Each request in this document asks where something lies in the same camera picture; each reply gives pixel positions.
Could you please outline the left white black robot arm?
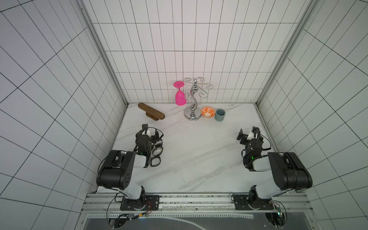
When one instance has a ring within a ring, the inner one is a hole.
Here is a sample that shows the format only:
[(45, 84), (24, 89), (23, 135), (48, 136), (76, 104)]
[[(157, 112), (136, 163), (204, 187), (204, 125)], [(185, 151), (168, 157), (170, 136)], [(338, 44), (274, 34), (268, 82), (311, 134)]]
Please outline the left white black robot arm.
[(124, 196), (123, 202), (131, 208), (146, 206), (144, 187), (133, 181), (134, 168), (147, 168), (152, 161), (153, 143), (147, 124), (136, 134), (136, 146), (131, 151), (111, 150), (99, 167), (96, 183), (103, 188), (117, 191)]

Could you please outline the brown wooden watch stand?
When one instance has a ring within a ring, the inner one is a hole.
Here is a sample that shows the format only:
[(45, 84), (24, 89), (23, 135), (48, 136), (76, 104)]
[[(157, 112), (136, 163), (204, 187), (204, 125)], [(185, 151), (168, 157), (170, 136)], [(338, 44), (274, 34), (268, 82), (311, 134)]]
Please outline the brown wooden watch stand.
[(151, 118), (154, 121), (165, 119), (165, 114), (148, 106), (145, 103), (138, 103), (138, 108), (143, 110), (146, 113), (146, 116)]

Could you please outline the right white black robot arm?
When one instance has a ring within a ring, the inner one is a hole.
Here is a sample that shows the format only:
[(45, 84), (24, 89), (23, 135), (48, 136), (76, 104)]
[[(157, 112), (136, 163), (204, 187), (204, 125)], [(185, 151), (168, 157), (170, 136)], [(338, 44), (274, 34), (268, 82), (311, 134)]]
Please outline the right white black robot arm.
[(272, 210), (272, 198), (288, 191), (309, 189), (312, 177), (294, 152), (272, 152), (264, 148), (260, 128), (253, 127), (249, 134), (241, 129), (237, 140), (244, 149), (241, 152), (244, 167), (251, 172), (271, 172), (272, 178), (251, 187), (247, 195), (235, 198), (237, 210)]

